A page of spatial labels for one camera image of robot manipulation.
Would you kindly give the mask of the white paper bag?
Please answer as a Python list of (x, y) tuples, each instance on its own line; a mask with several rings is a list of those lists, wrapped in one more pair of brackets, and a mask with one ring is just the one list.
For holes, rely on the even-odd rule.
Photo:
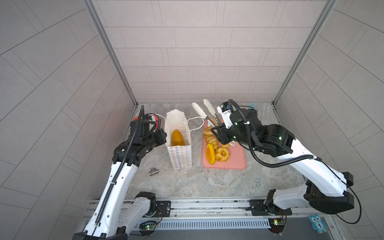
[[(201, 119), (200, 127), (189, 128), (189, 121)], [(191, 132), (200, 129), (204, 125), (202, 117), (190, 118), (187, 120), (185, 113), (179, 110), (172, 110), (165, 118), (166, 148), (174, 170), (192, 167), (192, 138)]]

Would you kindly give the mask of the long baguette bread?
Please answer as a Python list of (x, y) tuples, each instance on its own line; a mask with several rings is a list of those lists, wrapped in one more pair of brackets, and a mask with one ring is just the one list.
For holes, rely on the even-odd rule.
[(174, 130), (172, 135), (173, 146), (185, 146), (184, 138), (179, 130)]

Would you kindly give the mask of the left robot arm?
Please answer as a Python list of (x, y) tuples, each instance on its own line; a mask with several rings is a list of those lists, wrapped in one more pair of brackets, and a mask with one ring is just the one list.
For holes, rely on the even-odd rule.
[(130, 124), (129, 138), (115, 148), (110, 177), (94, 215), (74, 240), (126, 240), (139, 220), (156, 212), (156, 195), (140, 192), (127, 211), (121, 215), (128, 188), (141, 160), (154, 148), (166, 143), (167, 134), (156, 114), (139, 116)]

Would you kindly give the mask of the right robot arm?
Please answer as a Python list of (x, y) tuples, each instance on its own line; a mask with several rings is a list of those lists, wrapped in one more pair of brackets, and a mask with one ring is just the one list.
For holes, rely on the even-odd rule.
[(222, 120), (213, 122), (197, 104), (192, 104), (199, 117), (211, 124), (211, 133), (221, 144), (236, 142), (262, 166), (274, 169), (292, 166), (307, 178), (306, 183), (287, 190), (272, 189), (263, 201), (251, 203), (254, 216), (275, 215), (285, 219), (296, 207), (312, 207), (328, 215), (354, 209), (360, 199), (353, 191), (354, 176), (329, 167), (312, 154), (285, 127), (263, 125), (251, 106), (240, 106), (230, 99), (218, 106)]

